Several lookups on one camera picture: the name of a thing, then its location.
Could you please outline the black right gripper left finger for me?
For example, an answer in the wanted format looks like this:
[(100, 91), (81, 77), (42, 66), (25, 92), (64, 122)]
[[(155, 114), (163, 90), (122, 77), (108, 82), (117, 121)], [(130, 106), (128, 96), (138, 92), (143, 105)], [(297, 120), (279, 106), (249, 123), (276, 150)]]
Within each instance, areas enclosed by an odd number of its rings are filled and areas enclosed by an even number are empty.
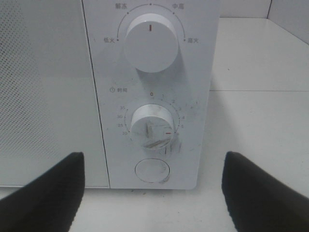
[(84, 195), (84, 155), (73, 152), (0, 201), (2, 232), (68, 232)]

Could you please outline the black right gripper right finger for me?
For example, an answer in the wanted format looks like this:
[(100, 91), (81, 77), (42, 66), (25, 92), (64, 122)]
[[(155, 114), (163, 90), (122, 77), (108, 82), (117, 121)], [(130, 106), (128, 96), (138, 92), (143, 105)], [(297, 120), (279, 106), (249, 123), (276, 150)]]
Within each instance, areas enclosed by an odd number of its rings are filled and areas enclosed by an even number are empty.
[(222, 192), (238, 232), (309, 230), (309, 199), (241, 153), (226, 153)]

